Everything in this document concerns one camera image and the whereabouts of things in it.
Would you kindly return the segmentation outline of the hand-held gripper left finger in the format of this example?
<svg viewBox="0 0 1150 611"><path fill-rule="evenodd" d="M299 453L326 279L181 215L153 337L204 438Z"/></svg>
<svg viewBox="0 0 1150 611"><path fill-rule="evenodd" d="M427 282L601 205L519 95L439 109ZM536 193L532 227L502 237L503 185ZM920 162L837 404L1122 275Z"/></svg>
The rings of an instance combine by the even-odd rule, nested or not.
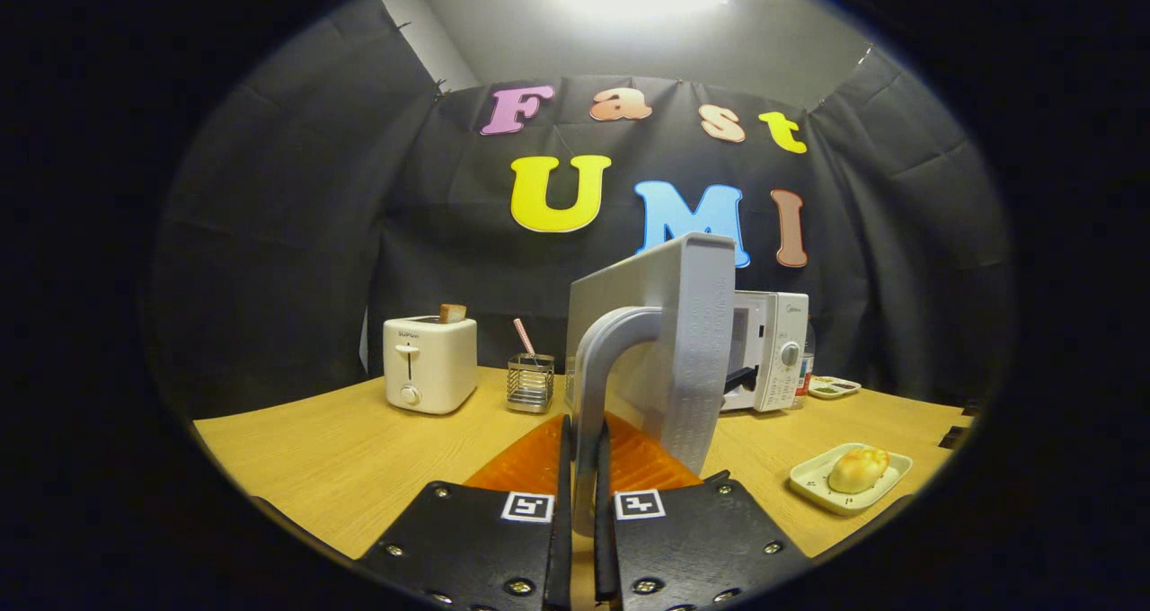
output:
<svg viewBox="0 0 1150 611"><path fill-rule="evenodd" d="M554 492L432 481L358 566L439 610L572 608L572 419L535 434Z"/></svg>

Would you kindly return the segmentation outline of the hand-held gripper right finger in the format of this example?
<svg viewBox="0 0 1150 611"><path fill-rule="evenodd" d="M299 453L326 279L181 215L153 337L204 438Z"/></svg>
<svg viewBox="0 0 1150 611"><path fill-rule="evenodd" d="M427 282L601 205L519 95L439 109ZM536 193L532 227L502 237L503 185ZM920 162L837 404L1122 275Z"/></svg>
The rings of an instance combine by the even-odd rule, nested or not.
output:
<svg viewBox="0 0 1150 611"><path fill-rule="evenodd" d="M727 469L695 475L608 413L593 504L596 599L612 610L714 610L812 566Z"/></svg>

